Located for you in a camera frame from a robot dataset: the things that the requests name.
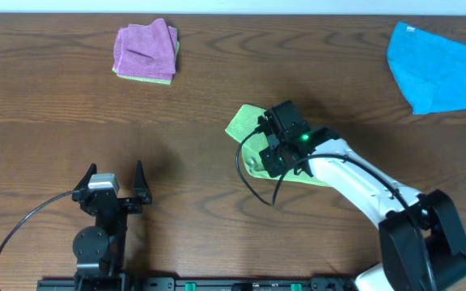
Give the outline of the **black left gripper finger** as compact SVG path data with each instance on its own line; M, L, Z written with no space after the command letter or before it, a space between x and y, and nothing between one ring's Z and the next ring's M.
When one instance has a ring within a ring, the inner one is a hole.
M83 191L84 189L87 189L91 177L96 173L97 173L97 166L96 166L95 163L92 163L89 166L86 174L82 177L82 179L75 186L74 190L75 191Z
M142 161L137 161L134 182L133 182L133 190L136 193L137 197L139 197L143 204L151 204L152 203L152 195L148 184L146 182L144 171L142 167Z

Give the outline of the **green microfibre cloth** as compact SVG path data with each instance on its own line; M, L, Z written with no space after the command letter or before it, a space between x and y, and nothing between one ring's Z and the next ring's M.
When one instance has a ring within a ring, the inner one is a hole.
M249 133L258 126L258 117L262 116L265 109L244 104L232 118L230 124L226 127L226 133L240 143ZM279 177L271 178L264 168L259 153L269 146L266 137L263 134L256 134L250 137L243 145L241 156L245 170L250 176L258 179L278 180ZM295 175L289 172L284 178L285 181L306 183L320 187L329 187L328 183L320 181L317 178L310 177L306 173Z

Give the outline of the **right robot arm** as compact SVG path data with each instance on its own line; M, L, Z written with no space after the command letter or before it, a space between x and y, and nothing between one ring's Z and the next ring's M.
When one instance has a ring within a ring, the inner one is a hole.
M382 260L359 274L358 290L446 290L466 277L466 233L440 190L406 186L356 154L332 130L266 129L269 175L304 172L335 188L378 229Z

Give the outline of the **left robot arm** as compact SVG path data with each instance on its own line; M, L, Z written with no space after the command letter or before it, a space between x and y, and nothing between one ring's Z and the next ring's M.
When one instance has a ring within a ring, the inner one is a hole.
M127 218L142 213L152 203L142 163L137 162L134 197L120 198L119 184L113 173L99 174L95 164L74 188L72 200L95 218L95 224L78 232L73 241L77 258L74 275L76 290L131 290L133 280L123 270Z

